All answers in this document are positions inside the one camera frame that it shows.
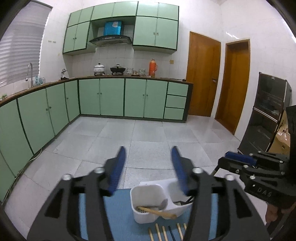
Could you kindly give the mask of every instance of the countertop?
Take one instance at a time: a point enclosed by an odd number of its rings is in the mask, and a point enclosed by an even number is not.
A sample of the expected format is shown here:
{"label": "countertop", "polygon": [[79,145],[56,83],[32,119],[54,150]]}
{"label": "countertop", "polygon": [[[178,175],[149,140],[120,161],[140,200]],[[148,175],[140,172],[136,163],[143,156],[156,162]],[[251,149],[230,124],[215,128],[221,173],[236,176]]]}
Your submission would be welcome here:
{"label": "countertop", "polygon": [[105,78],[128,78],[128,79],[147,79],[147,80],[160,80],[160,81],[168,81],[168,82],[175,82],[175,83],[180,83],[180,84],[187,84],[187,85],[193,85],[193,83],[191,82],[186,82],[186,81],[180,81],[180,80],[174,80],[174,79],[170,79],[170,78],[151,78],[151,77],[139,77],[139,76],[128,76],[128,75],[105,75],[105,76],[84,76],[84,77],[75,77],[75,78],[69,78],[67,80],[57,80],[57,81],[52,81],[52,82],[48,82],[42,85],[37,85],[35,87],[17,92],[15,94],[12,94],[10,96],[8,96],[5,100],[2,100],[0,102],[0,107],[7,104],[8,102],[11,102],[17,98],[20,98],[26,94],[50,87],[50,86],[54,86],[57,84],[62,84],[62,83],[66,83],[72,80],[85,80],[85,79],[105,79]]}

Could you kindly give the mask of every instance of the orange thermos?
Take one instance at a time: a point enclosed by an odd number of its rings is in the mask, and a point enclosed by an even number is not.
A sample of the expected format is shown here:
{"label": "orange thermos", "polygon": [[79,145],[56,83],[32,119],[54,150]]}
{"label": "orange thermos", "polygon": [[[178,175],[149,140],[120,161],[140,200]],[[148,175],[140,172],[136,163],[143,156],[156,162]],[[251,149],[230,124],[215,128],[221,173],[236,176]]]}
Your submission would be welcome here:
{"label": "orange thermos", "polygon": [[157,70],[157,64],[154,59],[152,59],[149,63],[149,76],[155,77],[155,71]]}

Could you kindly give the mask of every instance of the pot lid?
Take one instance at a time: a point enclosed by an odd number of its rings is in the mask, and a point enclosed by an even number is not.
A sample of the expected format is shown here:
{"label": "pot lid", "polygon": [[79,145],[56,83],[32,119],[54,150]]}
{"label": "pot lid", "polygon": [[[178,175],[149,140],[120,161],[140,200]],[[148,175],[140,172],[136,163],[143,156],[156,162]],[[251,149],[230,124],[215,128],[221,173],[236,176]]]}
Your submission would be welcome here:
{"label": "pot lid", "polygon": [[116,64],[116,66],[111,67],[111,68],[119,68],[119,69],[124,69],[124,67],[121,67],[120,64]]}
{"label": "pot lid", "polygon": [[105,66],[102,65],[101,63],[99,63],[99,64],[97,64],[97,65],[95,66],[95,68],[98,68],[98,67],[103,67],[103,68],[105,68]]}

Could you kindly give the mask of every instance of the window blind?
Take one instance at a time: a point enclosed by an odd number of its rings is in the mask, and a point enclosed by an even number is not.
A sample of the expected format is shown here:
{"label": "window blind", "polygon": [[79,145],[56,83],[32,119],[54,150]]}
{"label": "window blind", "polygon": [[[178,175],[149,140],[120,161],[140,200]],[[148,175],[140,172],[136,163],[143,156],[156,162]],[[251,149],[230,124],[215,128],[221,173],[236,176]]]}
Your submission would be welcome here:
{"label": "window blind", "polygon": [[39,74],[39,58],[45,24],[51,8],[30,2],[13,19],[0,40],[0,87]]}

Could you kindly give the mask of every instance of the chrome faucet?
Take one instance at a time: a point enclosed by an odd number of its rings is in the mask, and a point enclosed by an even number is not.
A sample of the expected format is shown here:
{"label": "chrome faucet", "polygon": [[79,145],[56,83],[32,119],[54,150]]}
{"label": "chrome faucet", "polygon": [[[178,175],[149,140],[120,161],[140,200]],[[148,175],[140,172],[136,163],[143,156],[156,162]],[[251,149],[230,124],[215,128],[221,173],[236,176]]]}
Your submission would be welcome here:
{"label": "chrome faucet", "polygon": [[32,88],[32,87],[34,86],[34,84],[33,84],[33,65],[32,65],[32,63],[29,63],[29,64],[28,64],[26,81],[29,80],[29,79],[28,79],[28,75],[29,75],[29,68],[30,68],[30,67],[31,67],[31,87],[30,87],[30,88]]}

